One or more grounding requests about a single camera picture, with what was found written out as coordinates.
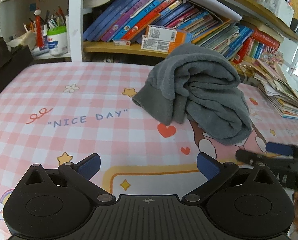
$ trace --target red tassel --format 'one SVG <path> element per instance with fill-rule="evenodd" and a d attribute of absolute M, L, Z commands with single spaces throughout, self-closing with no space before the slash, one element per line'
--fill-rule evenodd
<path fill-rule="evenodd" d="M 41 11 L 39 10 L 39 8 L 37 8 L 37 10 L 35 11 L 35 15 L 36 15 L 37 46 L 41 48 L 41 47 L 44 46 L 44 42 L 43 42 L 43 36 L 41 35 L 40 14 L 41 14 Z"/>

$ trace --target green lid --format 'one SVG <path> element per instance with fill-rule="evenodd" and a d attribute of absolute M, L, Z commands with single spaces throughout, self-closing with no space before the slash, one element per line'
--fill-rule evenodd
<path fill-rule="evenodd" d="M 53 28 L 51 30 L 48 30 L 47 35 L 51 36 L 51 35 L 57 35 L 57 34 L 65 33 L 65 32 L 67 32 L 66 26 L 59 26 L 59 27 Z"/>

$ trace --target cartoon girl print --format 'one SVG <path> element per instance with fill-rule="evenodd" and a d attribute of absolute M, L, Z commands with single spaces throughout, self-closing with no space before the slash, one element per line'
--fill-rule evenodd
<path fill-rule="evenodd" d="M 204 152 L 214 159 L 221 160 L 232 159 L 239 149 L 248 150 L 257 153 L 266 152 L 266 140 L 259 130 L 252 123 L 252 132 L 248 138 L 234 145 L 223 145 L 212 139 L 198 124 L 190 121 L 194 133 L 194 142 L 200 152 Z"/>

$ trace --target yellow star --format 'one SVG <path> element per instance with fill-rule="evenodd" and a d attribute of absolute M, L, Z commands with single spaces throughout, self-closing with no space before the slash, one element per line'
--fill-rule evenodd
<path fill-rule="evenodd" d="M 270 133 L 272 133 L 273 136 L 276 136 L 276 132 L 272 129 L 270 129 Z"/>
<path fill-rule="evenodd" d="M 131 186 L 131 184 L 126 179 L 119 185 L 122 186 L 125 191 L 127 191 L 127 189 Z"/>
<path fill-rule="evenodd" d="M 134 88 L 124 88 L 122 94 L 132 98 L 137 92 Z"/>
<path fill-rule="evenodd" d="M 61 156 L 57 157 L 57 160 L 59 162 L 59 166 L 68 163 L 72 160 L 72 156 L 68 155 L 66 152 L 64 152 Z"/>

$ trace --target pink book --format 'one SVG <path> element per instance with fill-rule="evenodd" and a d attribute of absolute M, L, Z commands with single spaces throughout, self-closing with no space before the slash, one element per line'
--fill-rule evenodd
<path fill-rule="evenodd" d="M 191 15 L 194 15 L 195 13 L 197 13 L 199 11 L 198 8 L 193 8 L 192 10 L 188 11 L 187 13 L 185 13 L 184 15 L 182 15 L 181 17 L 177 18 L 176 20 L 172 21 L 171 23 L 169 23 L 166 27 L 168 28 L 173 28 L 175 27 L 178 23 L 182 22 L 184 19 L 186 19 L 187 17 L 190 17 Z"/>
<path fill-rule="evenodd" d="M 139 8 L 144 6 L 150 0 L 140 0 L 131 9 L 129 9 L 124 15 L 122 15 L 118 21 L 102 36 L 102 41 L 111 41 L 111 39 L 118 33 L 126 23 L 131 19 L 130 16 Z"/>

